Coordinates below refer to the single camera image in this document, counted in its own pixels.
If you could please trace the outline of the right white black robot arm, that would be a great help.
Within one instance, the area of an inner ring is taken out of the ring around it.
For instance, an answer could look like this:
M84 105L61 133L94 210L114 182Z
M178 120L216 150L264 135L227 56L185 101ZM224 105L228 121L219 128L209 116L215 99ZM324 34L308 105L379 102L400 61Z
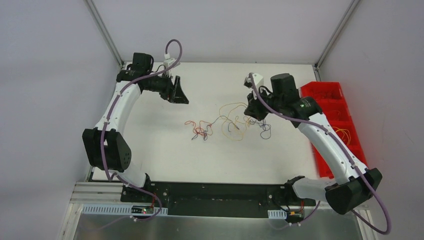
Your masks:
M383 179L382 173L377 168L368 168L349 150L320 105L310 96L300 96L291 74L277 74L270 80L272 90L260 90L263 76L252 72L246 76L243 84L252 91L247 95L245 115L262 121L272 113L290 121L312 143L333 175L333 179L298 176L289 180L284 200L290 205L303 199L324 201L344 215L373 197Z

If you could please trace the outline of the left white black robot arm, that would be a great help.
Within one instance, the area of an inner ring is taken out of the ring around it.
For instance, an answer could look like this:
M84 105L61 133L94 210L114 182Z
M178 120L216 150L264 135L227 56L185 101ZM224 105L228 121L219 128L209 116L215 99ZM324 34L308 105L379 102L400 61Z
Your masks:
M143 203L152 198L153 189L145 184L148 176L142 172L141 164L132 161L124 129L134 104L145 91L158 93L169 103L189 103L180 76L173 76L169 70L175 61L165 54L166 71L153 72L153 57L134 53L133 62L116 76L114 93L102 118L94 128L86 128L82 133L89 164L106 172L111 179L122 179L125 184L134 185L133 195Z

